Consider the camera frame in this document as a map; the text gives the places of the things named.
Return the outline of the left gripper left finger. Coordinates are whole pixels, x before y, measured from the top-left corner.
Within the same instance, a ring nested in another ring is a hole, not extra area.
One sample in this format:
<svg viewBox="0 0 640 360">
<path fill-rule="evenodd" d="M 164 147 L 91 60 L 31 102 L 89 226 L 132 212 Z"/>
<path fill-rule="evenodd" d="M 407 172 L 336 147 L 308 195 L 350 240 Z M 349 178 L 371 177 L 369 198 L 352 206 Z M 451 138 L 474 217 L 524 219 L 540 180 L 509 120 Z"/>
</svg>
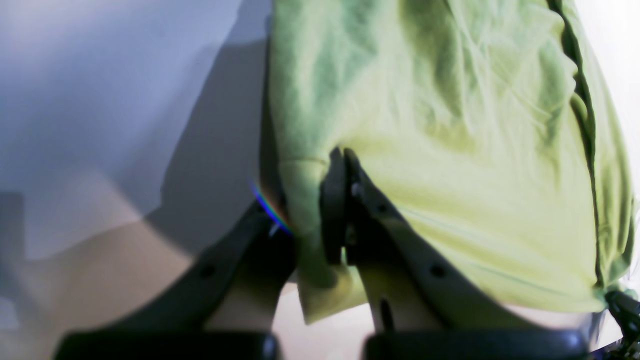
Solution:
<svg viewBox="0 0 640 360">
<path fill-rule="evenodd" d="M 293 240 L 255 200 L 233 229 L 149 303 L 67 334 L 55 360 L 283 360 L 272 332 Z"/>
</svg>

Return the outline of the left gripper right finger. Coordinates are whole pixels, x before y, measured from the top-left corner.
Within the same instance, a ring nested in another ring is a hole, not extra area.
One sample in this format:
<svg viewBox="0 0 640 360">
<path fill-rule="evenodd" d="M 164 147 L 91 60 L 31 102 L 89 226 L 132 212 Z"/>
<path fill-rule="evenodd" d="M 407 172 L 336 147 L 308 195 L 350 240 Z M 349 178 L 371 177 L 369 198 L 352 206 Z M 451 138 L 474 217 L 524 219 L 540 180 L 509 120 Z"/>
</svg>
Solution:
<svg viewBox="0 0 640 360">
<path fill-rule="evenodd" d="M 375 333 L 364 360 L 587 360 L 588 338 L 517 316 L 473 285 L 409 225 L 349 148 L 321 184 L 327 261 L 357 268 Z"/>
</svg>

